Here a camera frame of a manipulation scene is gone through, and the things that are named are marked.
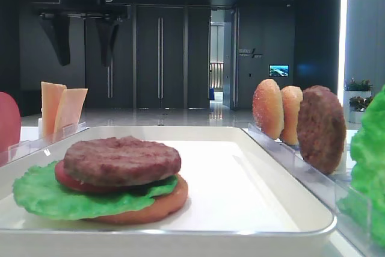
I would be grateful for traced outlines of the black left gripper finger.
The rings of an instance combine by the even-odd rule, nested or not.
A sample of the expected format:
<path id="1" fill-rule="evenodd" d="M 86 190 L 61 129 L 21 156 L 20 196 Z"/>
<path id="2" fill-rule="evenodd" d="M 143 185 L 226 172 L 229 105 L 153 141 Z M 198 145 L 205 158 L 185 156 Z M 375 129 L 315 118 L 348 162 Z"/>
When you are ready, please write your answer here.
<path id="1" fill-rule="evenodd" d="M 68 16 L 39 16 L 40 25 L 50 40 L 57 55 L 59 64 L 70 64 L 69 25 Z"/>
<path id="2" fill-rule="evenodd" d="M 96 28 L 100 42 L 101 63 L 104 67 L 109 67 L 113 58 L 119 24 L 108 19 L 96 19 Z"/>

